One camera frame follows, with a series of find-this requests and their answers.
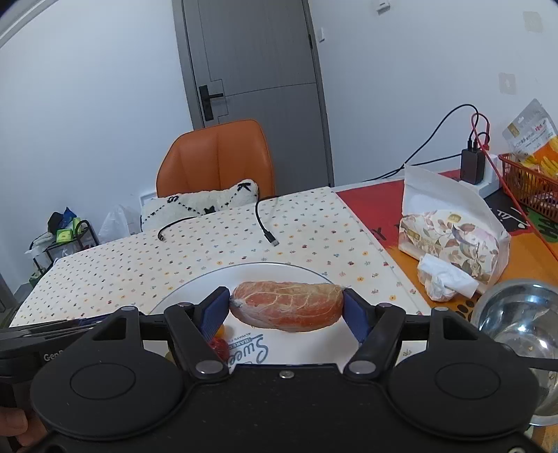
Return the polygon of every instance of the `plastic bag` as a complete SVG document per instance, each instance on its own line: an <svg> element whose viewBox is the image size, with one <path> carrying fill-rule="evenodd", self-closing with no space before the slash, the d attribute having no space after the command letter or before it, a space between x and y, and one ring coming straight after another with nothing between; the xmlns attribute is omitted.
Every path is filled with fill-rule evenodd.
<svg viewBox="0 0 558 453"><path fill-rule="evenodd" d="M558 136L550 115L537 99L504 130L510 151L527 168L558 179Z"/></svg>
<svg viewBox="0 0 558 453"><path fill-rule="evenodd" d="M31 259L40 256L46 248L54 242L54 235L50 232L41 234L37 239L33 241L33 246L31 249L25 252L25 255Z"/></svg>
<svg viewBox="0 0 558 453"><path fill-rule="evenodd" d="M97 237L101 244L126 238L141 231L139 213L117 205L107 214Z"/></svg>

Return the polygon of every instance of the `power strip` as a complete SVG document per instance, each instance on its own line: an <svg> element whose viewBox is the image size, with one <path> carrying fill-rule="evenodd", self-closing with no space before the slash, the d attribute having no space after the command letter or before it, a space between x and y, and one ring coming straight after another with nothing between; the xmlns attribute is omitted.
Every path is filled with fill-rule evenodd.
<svg viewBox="0 0 558 453"><path fill-rule="evenodd" d="M501 173L502 161L498 158L498 155L490 154L490 159L498 167L498 171ZM494 172L492 165L490 165L488 162L484 166L484 177L479 184L473 185L465 181L459 181L459 183L470 188L471 190L479 194L482 198L486 198L488 195L496 192L500 188L500 181L498 180L498 176L496 175L496 172Z"/></svg>

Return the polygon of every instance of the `orange chair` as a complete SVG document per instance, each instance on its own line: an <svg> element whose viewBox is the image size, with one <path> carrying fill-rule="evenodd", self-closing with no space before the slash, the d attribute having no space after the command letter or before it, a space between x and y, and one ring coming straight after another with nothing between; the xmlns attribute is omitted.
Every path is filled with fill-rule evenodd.
<svg viewBox="0 0 558 453"><path fill-rule="evenodd" d="M262 128L253 119L177 138L159 168L157 196L223 190L243 179L257 183L260 197L275 194L270 151Z"/></svg>

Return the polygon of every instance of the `polka dot tablecloth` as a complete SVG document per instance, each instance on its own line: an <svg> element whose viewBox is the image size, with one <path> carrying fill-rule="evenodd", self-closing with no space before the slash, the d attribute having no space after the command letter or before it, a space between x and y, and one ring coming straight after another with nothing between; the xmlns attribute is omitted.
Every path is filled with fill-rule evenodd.
<svg viewBox="0 0 558 453"><path fill-rule="evenodd" d="M429 312L380 243L330 188L260 203L273 247L254 205L178 223L157 239L152 230L59 260L19 309L12 325L89 317L135 305L149 313L173 290L220 267L278 262L305 267L370 303L391 301L409 313Z"/></svg>

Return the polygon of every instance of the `finger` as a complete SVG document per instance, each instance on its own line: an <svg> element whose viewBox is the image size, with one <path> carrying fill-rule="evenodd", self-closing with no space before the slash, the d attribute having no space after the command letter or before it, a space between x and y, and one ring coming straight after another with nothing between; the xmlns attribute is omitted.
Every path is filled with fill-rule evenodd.
<svg viewBox="0 0 558 453"><path fill-rule="evenodd" d="M13 407L0 407L0 436L17 436L27 431L25 412Z"/></svg>
<svg viewBox="0 0 558 453"><path fill-rule="evenodd" d="M46 436L46 428L37 416L29 419L28 426L29 428L26 432L17 436L17 441L23 447L39 442Z"/></svg>

